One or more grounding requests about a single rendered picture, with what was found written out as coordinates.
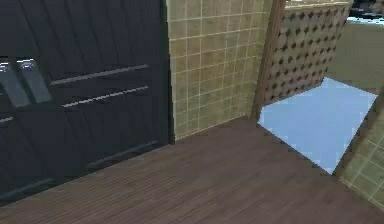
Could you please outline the black fridge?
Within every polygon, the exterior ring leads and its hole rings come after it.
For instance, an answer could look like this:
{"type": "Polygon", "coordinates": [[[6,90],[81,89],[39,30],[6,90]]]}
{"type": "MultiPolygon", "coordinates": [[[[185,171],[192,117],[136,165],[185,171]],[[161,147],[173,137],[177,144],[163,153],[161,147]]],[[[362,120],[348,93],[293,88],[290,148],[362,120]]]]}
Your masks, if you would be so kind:
{"type": "Polygon", "coordinates": [[[168,46],[165,0],[0,0],[0,206],[169,144],[168,46]]]}

